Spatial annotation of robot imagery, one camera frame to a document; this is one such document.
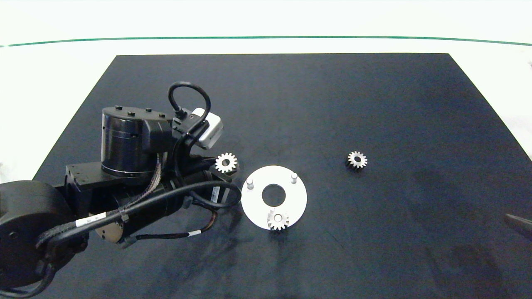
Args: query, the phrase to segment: silver gear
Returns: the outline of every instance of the silver gear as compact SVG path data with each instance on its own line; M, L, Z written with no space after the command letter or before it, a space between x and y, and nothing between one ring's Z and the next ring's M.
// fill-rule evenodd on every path
M221 173L231 172L236 169L237 160L235 155L231 153L221 154L216 158L215 168Z
M360 170L368 165L368 159L361 152L351 152L347 156L346 165L351 169Z
M275 209L268 213L268 227L271 230L283 230L288 227L288 215L283 212L277 212Z

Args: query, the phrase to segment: white circular plate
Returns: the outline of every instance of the white circular plate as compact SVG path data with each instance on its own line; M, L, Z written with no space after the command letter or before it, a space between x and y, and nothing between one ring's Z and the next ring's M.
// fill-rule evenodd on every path
M242 208L246 216L258 227L270 230L267 224L268 213L275 209L288 215L288 226L296 223L306 208L306 189L301 178L297 177L292 183L294 172L288 168L270 165L255 170L242 186ZM248 188L247 182L253 180L253 189ZM262 191L269 185L278 185L284 189L285 201L276 207L267 205L262 199Z

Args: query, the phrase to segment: cable tie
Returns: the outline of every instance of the cable tie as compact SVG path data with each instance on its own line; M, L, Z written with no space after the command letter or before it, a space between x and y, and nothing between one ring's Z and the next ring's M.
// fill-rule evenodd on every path
M126 223L129 221L129 215L126 214L126 212L124 211L125 209L123 207L119 207L118 208L118 212L120 213L121 218L122 218L122 222Z

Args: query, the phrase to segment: wire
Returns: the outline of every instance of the wire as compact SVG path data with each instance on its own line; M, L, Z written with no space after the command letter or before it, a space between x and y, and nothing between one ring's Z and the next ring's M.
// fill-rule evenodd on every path
M187 132L192 132L197 128L197 126L200 125L200 123L202 123L207 118L207 114L211 111L211 98L209 97L207 92L205 92L203 88L201 88L198 85L192 84L190 82L185 82L185 81L174 82L172 85L170 85L170 88L168 89L168 100L170 101L170 104L172 105L174 111L177 113L183 111L183 109L179 107L179 105L176 103L176 100L173 97L174 90L176 90L179 87L192 88L193 90L199 92L199 94L203 96L203 100L205 100L205 109L203 111L203 114L199 117L199 120L192 127L190 127L190 129L188 129L187 131Z
M182 108L176 103L176 100L173 97L174 90L176 90L179 87L192 88L195 91L199 92L203 96L203 98L205 99L205 110L204 110L202 116L199 118L198 121L196 121L196 123L194 123L194 125L192 125L185 133L183 133L181 138L179 138L176 141L176 143L174 144L174 147L173 147L173 150L172 150L173 168L174 168L174 173L176 174L176 177L177 177L177 181L182 186L186 186L185 180L183 179L183 176L182 176L181 171L179 169L179 161L178 161L177 153L178 153L179 149L181 148L183 142L185 141L186 137L190 136L190 133L193 132L198 126L200 126L203 123L203 121L205 120L205 118L207 117L207 114L211 110L211 99L209 98L209 95L207 94L207 92L205 92L198 85L192 84L190 82L184 82L184 81L175 82L168 89L168 100L170 101L170 104L172 105L172 107L173 107L173 109L175 110L176 113L182 112ZM196 143L196 141L198 139L198 136L192 137L192 138L193 138L192 142L189 145L187 145L187 148L186 148L186 150L187 150L186 153L187 154L189 154L190 148ZM211 202L209 200L206 200L205 198L203 198L201 195L199 195L198 193L196 193L194 191L190 192L190 196L192 196L196 200L196 202L199 203L203 207L210 206L210 207L214 207L214 208L226 208L226 207L234 206L235 204L237 204L240 201L240 199L238 199L237 201L233 201L233 202L229 202L229 203L215 203L215 202Z
M160 153L157 153L157 164L155 165L155 171L153 173L152 179L149 182L148 187L146 187L146 190L142 192L137 198L127 204L124 205L124 207L132 206L138 202L140 202L142 199L144 199L146 196L151 194L153 190L157 188L159 183L161 182L161 176L162 176L162 155Z
M231 189L237 193L237 198L239 201L240 201L240 197L242 196L240 189L238 189L236 185L225 182L225 181L205 181L205 182L194 183L188 186L183 186L178 189L175 189L175 190L172 190L172 191L160 194L160 195L156 195L154 197L150 197L142 202L135 204L134 206L131 206L125 209L117 209L117 210L107 212L104 218L95 220L93 222L87 223L80 227L75 227L68 231L62 232L61 234L54 236L48 241L48 246L46 248L46 254L47 256L51 258L51 260L54 260L56 248L69 239L82 236L91 230L108 225L109 223L120 221L123 215L137 213L138 211L143 210L147 207L150 207L154 204L157 204L158 202L165 201L170 198L175 198L176 196L189 193L190 191L209 188L209 187L223 187L223 188Z
M52 264L46 265L46 272L43 279L37 286L30 290L19 290L14 288L0 289L0 295L11 298L29 298L40 294L44 291L54 280L55 266Z
M179 238L186 238L186 237L191 237L191 236L195 236L195 235L199 235L203 232L206 232L208 231L209 229L212 228L212 226L214 225L214 222L216 222L216 218L218 217L218 213L216 213L215 210L213 209L209 209L209 208L205 208L209 211L211 211L212 215L211 215L211 220L209 221L209 223L207 223L206 226L202 227L201 229L199 230L195 230L195 231L191 231L191 232L182 232L182 233L179 233L179 234L160 234L160 235L137 235L135 236L135 238L137 240L147 240L147 239L179 239Z

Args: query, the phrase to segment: black cylindrical motor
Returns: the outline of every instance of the black cylindrical motor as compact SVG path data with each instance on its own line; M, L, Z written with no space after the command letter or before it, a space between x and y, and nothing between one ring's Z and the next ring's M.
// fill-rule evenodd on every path
M41 280L38 272L44 252L35 248L45 230L74 218L63 195L38 181L0 184L0 289L26 286ZM67 253L56 263L63 267Z
M104 108L102 113L102 169L119 177L149 177L156 153L143 149L144 123L164 121L165 114L122 106Z

